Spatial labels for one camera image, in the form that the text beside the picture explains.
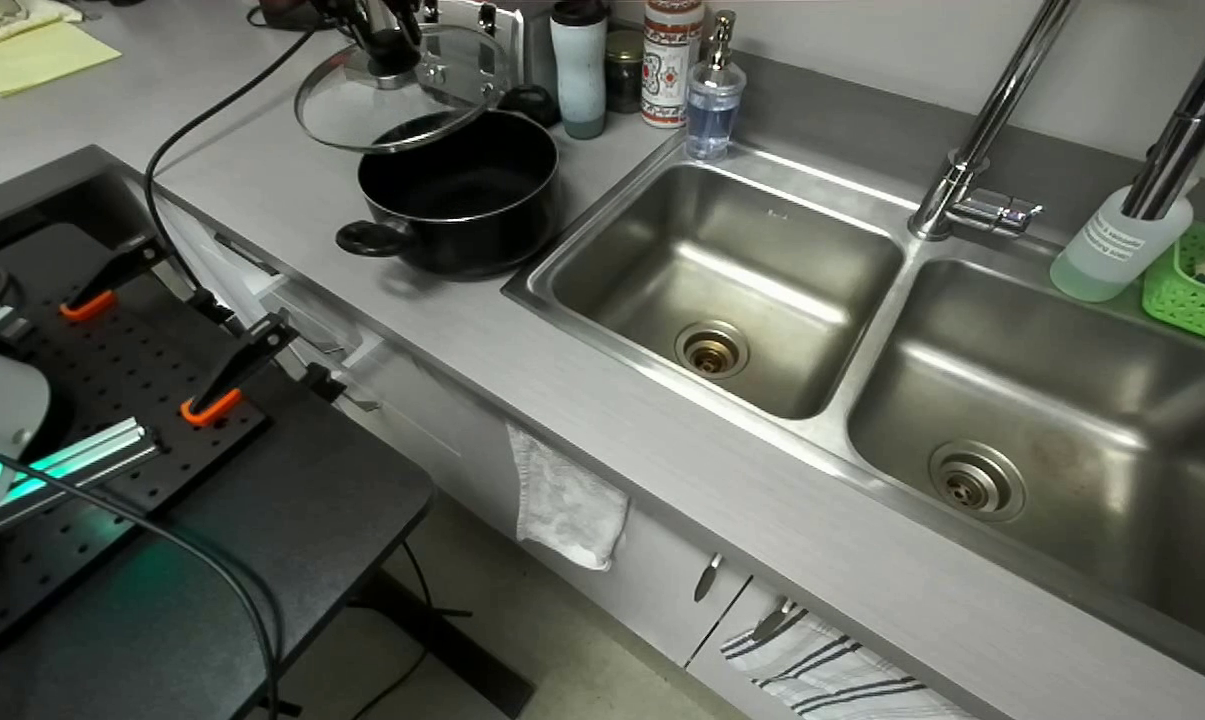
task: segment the clear soap dispenser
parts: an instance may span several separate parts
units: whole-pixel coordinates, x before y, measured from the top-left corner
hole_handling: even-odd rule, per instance
[[[690,83],[686,88],[686,154],[696,160],[725,157],[743,83],[748,82],[743,70],[731,64],[734,28],[735,13],[730,10],[713,14],[709,58],[690,70]]]

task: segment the pull-down faucet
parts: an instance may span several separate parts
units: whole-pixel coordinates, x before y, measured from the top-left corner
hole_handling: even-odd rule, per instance
[[[1010,64],[1003,72],[989,100],[972,124],[966,141],[950,152],[950,163],[941,169],[927,191],[917,213],[909,218],[909,229],[922,240],[944,240],[953,232],[953,223],[1015,237],[1023,234],[1041,211],[1040,205],[1024,202],[998,191],[977,190],[976,179],[989,167],[986,158],[992,141],[1012,114],[1046,51],[1059,35],[1072,12],[1074,0],[1045,0]],[[1122,213],[1129,218],[1163,218],[1177,199],[1193,165],[1205,151],[1205,58],[1183,99],[1170,117],[1158,143],[1152,147],[1145,167],[1127,196]]]

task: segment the ceramic canister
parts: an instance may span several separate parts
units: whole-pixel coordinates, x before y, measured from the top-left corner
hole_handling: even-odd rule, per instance
[[[686,75],[699,59],[703,0],[647,0],[643,23],[642,119],[686,124]]]

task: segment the yellow paper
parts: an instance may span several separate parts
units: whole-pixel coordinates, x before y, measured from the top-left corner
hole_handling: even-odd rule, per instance
[[[14,95],[120,55],[71,24],[48,26],[0,42],[0,96]]]

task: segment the pegboard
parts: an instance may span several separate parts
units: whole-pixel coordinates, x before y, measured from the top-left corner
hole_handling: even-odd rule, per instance
[[[0,264],[20,283],[20,314],[34,325],[16,356],[46,374],[61,415],[66,447],[127,418],[153,430],[161,450],[94,484],[146,515],[174,502],[268,419],[241,402],[212,427],[193,427],[180,414],[208,378],[208,368],[166,336],[127,313],[125,296],[101,315],[70,323],[58,306],[107,250],[71,225],[53,225],[0,250]],[[66,261],[58,262],[58,256]],[[0,532],[0,639],[33,620],[134,525],[94,504],[46,488],[45,500]]]

